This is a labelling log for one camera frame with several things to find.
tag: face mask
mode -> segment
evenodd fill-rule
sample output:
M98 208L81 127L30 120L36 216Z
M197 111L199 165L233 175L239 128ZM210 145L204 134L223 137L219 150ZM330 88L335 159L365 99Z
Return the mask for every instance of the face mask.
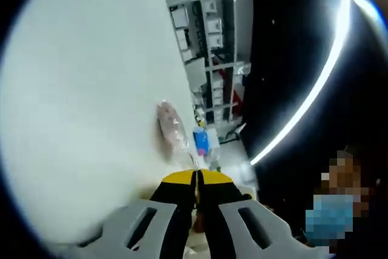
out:
M315 246L344 239L353 231L353 202L357 195L314 195L312 210L306 210L306 237Z

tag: metal shelving unit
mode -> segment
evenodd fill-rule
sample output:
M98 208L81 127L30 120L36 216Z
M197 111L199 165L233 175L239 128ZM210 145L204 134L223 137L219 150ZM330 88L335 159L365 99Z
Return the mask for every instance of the metal shelving unit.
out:
M206 2L216 3L216 12L206 12ZM240 65L238 59L238 34L237 34L237 10L236 2L239 0L189 0L174 5L185 7L188 13L188 36L190 45L195 49L198 58L205 59L206 92L205 106L206 120L208 124L214 123L214 111L223 110L224 123L233 123L233 107L238 103L233 102L233 79L235 67ZM213 48L210 45L209 28L207 20L211 17L222 19L223 46ZM213 74L219 72L223 78L223 104L213 105Z

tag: blue face mask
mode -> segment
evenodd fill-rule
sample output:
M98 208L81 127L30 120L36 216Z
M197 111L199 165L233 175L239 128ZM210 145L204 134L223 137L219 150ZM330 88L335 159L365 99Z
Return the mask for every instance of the blue face mask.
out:
M357 195L314 195L314 207L306 210L306 237L315 246L344 239L353 231L353 202Z

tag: led light strip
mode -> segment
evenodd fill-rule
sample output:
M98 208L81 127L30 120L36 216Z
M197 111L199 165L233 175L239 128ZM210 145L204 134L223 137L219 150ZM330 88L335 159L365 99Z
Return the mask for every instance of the led light strip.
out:
M318 96L319 92L325 85L331 71L333 70L338 57L340 56L341 50L344 46L344 41L347 36L347 31L349 29L349 22L350 0L341 0L337 16L336 35L334 43L318 80L316 81L307 98L302 103L301 107L296 111L294 116L286 124L283 130L280 131L280 133L267 145L267 147L264 148L264 150L259 153L259 155L257 155L256 157L254 157L253 160L251 160L251 165L255 165L257 162L262 160L277 144L279 144L280 141L283 140L283 138L293 129L293 127L295 127L297 122L301 119L301 117L306 113L307 109L309 109L311 104L314 102L315 98Z

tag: white table surface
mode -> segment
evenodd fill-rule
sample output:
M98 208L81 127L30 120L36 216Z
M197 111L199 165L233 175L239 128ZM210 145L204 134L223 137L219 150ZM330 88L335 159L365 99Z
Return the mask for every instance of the white table surface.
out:
M190 132L189 84L165 0L28 0L0 75L3 175L43 239L79 242L181 167L156 105Z

